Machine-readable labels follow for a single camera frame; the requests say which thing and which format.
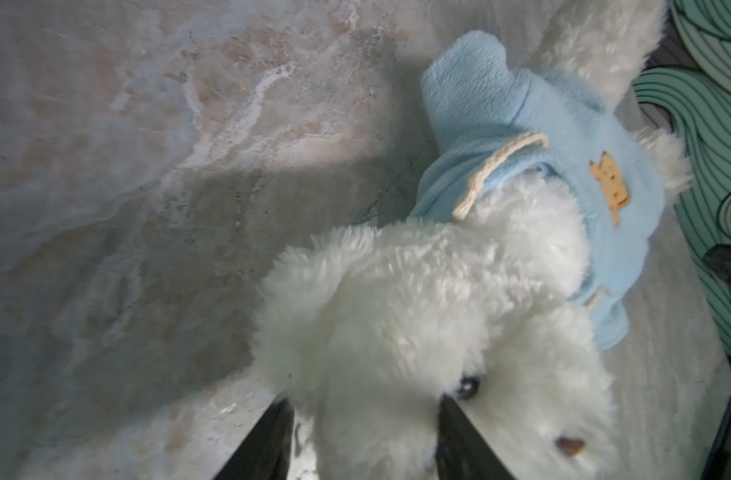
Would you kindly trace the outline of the white teddy bear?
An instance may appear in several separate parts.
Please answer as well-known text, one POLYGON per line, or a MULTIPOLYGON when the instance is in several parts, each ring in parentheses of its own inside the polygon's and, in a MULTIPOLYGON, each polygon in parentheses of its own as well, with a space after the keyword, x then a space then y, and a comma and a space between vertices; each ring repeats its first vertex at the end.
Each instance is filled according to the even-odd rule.
MULTIPOLYGON (((575 75, 615 114, 661 41, 666 9, 567 2, 529 62, 507 66, 575 75)), ((659 170, 667 208, 691 179, 683 146, 663 130, 627 132, 659 170)), ((489 156, 448 222, 412 211, 279 257, 253 350, 273 390, 311 418, 321 478, 433 478, 445 395, 519 479, 595 479, 615 467, 597 300, 573 299, 591 263, 581 206, 539 169, 483 190, 511 154, 546 143, 531 132, 489 156)))

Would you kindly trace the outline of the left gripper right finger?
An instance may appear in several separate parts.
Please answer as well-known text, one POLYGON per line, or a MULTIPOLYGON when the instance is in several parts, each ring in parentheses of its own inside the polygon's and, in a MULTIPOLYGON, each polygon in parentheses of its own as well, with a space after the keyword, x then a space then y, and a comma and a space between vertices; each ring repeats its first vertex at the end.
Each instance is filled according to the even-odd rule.
POLYGON ((515 480, 453 397, 441 398, 437 433, 439 480, 515 480))

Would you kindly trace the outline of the light blue fleece hoodie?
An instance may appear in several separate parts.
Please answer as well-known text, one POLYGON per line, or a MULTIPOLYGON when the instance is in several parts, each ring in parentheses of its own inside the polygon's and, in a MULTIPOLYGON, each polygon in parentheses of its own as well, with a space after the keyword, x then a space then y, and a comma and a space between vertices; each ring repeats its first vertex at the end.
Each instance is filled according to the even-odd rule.
POLYGON ((489 156, 517 136, 545 136, 545 146, 525 146, 497 166, 483 190, 531 169, 569 185, 591 244, 573 299, 597 300, 591 319, 599 348, 619 344, 629 331, 623 296, 643 271, 665 210, 661 174, 643 146, 579 77, 511 69, 505 46, 481 31, 459 38, 429 66, 421 93, 439 158, 421 176, 413 216, 448 222, 469 176, 489 156))

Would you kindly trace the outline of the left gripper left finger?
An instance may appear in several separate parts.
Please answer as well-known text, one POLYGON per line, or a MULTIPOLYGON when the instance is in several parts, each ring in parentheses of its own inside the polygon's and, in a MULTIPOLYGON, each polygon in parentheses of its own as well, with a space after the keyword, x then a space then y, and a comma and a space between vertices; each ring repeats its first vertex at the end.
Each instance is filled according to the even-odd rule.
POLYGON ((294 425, 293 406, 276 399, 213 480, 286 480, 294 425))

